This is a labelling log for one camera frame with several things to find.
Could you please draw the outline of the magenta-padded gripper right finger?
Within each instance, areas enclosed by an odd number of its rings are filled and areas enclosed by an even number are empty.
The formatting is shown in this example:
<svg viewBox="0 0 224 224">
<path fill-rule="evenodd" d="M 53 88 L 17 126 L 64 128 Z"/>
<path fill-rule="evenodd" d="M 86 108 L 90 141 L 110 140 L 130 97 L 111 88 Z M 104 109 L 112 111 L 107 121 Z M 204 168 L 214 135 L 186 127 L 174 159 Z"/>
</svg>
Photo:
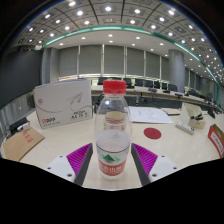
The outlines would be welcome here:
<svg viewBox="0 0 224 224">
<path fill-rule="evenodd" d="M 150 150 L 133 143 L 131 154 L 134 159 L 140 182 L 143 186 L 166 177 L 178 170 L 178 167 L 164 155 L 156 155 Z"/>
</svg>

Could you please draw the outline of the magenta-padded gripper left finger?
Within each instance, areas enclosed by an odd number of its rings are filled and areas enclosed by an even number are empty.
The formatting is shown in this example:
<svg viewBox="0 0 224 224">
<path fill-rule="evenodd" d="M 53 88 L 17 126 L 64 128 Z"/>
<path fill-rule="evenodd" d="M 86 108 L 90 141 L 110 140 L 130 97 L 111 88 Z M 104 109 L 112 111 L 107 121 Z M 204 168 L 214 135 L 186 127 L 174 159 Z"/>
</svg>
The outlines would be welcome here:
<svg viewBox="0 0 224 224">
<path fill-rule="evenodd" d="M 59 155 L 51 161 L 46 171 L 82 186 L 93 154 L 92 144 L 84 145 L 68 155 Z"/>
</svg>

